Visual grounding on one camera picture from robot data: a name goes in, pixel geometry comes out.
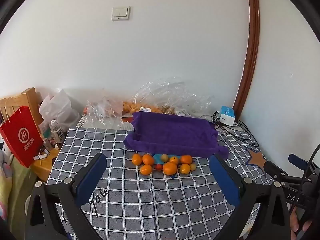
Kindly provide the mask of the purple towel-covered tray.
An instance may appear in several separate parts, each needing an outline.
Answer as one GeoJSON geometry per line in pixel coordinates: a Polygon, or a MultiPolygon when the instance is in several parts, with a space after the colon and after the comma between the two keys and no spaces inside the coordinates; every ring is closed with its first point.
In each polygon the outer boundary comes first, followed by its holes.
{"type": "Polygon", "coordinates": [[[153,154],[191,155],[227,159],[229,149],[217,142],[214,124],[207,120],[152,112],[133,114],[133,132],[124,140],[127,149],[153,154]]]}

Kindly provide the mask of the large clear plastic bag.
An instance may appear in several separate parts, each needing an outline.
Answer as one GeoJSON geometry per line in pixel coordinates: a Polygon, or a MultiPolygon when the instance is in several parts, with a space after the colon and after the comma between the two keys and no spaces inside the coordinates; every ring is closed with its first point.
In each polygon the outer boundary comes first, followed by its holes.
{"type": "MultiPolygon", "coordinates": [[[[196,93],[193,87],[177,77],[148,82],[128,101],[157,106],[161,108],[161,114],[188,117],[201,117],[214,110],[212,96],[196,93]]],[[[151,112],[151,109],[140,111],[151,112]]]]}

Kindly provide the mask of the brown-green kiwi-like fruit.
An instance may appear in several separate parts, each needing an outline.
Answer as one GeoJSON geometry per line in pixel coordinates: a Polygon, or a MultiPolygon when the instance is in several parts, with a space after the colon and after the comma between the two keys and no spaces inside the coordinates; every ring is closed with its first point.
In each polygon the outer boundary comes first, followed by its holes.
{"type": "Polygon", "coordinates": [[[169,156],[167,154],[161,155],[161,161],[166,163],[169,161],[169,156]]]}

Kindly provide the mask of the large orange mandarin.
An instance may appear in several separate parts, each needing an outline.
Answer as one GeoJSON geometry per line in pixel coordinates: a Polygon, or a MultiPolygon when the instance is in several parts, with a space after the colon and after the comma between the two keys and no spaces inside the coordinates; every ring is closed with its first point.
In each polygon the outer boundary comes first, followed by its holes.
{"type": "Polygon", "coordinates": [[[172,162],[167,162],[163,165],[163,172],[168,176],[173,176],[177,173],[177,165],[172,162]]]}

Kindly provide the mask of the white wall switch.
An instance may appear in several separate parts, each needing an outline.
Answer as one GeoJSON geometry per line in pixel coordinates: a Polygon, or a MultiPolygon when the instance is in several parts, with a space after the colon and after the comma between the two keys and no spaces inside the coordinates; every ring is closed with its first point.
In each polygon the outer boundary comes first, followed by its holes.
{"type": "Polygon", "coordinates": [[[131,7],[113,7],[112,9],[112,21],[129,20],[131,7]]]}

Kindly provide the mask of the blue tissue pack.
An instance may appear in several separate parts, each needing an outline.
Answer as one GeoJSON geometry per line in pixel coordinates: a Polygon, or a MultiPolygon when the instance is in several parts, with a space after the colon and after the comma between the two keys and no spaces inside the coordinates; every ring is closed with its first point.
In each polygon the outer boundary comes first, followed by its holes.
{"type": "Polygon", "coordinates": [[[221,106],[219,120],[224,125],[233,126],[235,122],[233,109],[227,106],[221,106]]]}

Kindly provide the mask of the clear plastic water bottle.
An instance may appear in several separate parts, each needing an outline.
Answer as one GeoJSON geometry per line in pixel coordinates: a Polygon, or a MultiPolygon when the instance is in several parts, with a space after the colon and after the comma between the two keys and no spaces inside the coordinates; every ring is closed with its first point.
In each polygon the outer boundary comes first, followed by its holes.
{"type": "Polygon", "coordinates": [[[63,144],[65,140],[65,134],[55,119],[50,122],[50,128],[55,142],[57,144],[63,144]]]}

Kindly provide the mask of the grey checked tablecloth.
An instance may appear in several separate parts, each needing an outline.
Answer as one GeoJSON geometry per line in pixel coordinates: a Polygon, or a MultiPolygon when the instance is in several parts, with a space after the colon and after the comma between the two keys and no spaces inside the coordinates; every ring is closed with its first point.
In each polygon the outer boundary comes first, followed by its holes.
{"type": "Polygon", "coordinates": [[[68,131],[48,184],[73,177],[97,153],[106,170],[82,211],[102,239],[214,239],[234,207],[227,202],[207,159],[174,178],[148,176],[133,165],[124,146],[126,130],[76,128],[68,131]]]}

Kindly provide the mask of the red paper shopping bag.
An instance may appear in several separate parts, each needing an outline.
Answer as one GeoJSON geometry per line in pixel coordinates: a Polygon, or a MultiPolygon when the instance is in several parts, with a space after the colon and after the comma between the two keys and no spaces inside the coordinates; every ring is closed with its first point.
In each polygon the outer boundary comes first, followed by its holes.
{"type": "Polygon", "coordinates": [[[18,110],[1,124],[1,136],[21,165],[29,167],[43,146],[30,110],[26,106],[18,110]]]}

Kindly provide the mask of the small tan longan fruit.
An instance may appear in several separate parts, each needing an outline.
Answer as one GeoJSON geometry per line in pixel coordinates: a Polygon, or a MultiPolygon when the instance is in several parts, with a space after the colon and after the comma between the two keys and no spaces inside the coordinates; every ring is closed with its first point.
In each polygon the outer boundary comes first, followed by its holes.
{"type": "Polygon", "coordinates": [[[190,164],[190,169],[191,169],[192,171],[196,170],[196,164],[195,164],[195,163],[191,163],[191,164],[190,164]]]}

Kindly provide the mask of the brown wooden door frame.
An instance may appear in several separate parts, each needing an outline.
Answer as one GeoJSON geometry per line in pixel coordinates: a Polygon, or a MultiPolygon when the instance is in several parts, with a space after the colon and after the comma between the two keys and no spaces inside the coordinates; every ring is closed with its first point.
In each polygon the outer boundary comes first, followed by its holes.
{"type": "Polygon", "coordinates": [[[235,118],[238,120],[244,109],[257,62],[260,38],[260,7],[259,0],[248,0],[249,3],[249,29],[248,44],[242,77],[233,105],[235,118]]]}

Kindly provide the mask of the orange tangerine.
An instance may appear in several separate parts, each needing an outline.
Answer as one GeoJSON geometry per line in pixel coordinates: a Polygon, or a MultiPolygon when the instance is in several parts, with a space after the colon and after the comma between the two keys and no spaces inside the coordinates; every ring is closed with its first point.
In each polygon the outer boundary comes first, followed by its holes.
{"type": "Polygon", "coordinates": [[[189,174],[191,172],[191,166],[189,164],[182,164],[180,166],[180,174],[189,174]]]}
{"type": "Polygon", "coordinates": [[[148,176],[148,175],[152,174],[152,166],[148,165],[148,164],[141,166],[140,173],[144,176],[148,176]]]}
{"type": "Polygon", "coordinates": [[[151,156],[149,154],[145,154],[142,156],[142,162],[144,163],[144,165],[153,166],[155,163],[155,160],[154,160],[153,156],[151,156]]]}
{"type": "Polygon", "coordinates": [[[138,153],[135,153],[133,156],[132,156],[132,163],[136,166],[139,166],[141,163],[142,163],[142,157],[140,154],[138,153]]]}
{"type": "Polygon", "coordinates": [[[182,155],[180,156],[180,163],[190,165],[193,162],[191,155],[182,155]]]}

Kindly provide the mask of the small orange with stem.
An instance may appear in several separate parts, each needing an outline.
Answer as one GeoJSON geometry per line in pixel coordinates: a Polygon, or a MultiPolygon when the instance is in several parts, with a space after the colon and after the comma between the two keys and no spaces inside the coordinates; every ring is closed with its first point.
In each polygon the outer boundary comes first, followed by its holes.
{"type": "Polygon", "coordinates": [[[180,159],[176,156],[172,156],[170,157],[169,162],[178,165],[180,163],[180,159]]]}

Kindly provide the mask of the small red cherry tomato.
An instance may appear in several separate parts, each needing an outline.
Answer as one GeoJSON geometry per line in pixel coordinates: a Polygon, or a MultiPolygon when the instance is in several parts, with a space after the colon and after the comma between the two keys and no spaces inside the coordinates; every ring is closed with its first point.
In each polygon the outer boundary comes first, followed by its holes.
{"type": "Polygon", "coordinates": [[[162,164],[155,164],[154,165],[154,169],[156,171],[162,171],[163,170],[163,165],[162,164]]]}

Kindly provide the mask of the wooden chair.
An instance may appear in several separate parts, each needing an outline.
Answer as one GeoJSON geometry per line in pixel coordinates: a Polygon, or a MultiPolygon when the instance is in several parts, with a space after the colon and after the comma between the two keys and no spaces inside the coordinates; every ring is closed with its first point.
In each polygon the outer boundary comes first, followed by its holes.
{"type": "MultiPolygon", "coordinates": [[[[8,120],[19,107],[26,106],[29,108],[33,121],[40,134],[40,137],[44,139],[44,135],[41,132],[39,125],[43,122],[43,118],[39,113],[39,97],[36,94],[35,88],[28,88],[21,94],[7,96],[1,98],[1,124],[8,120]]],[[[51,150],[48,158],[43,160],[36,160],[35,164],[31,165],[32,171],[42,180],[47,181],[55,161],[59,153],[58,149],[51,150]]]]}

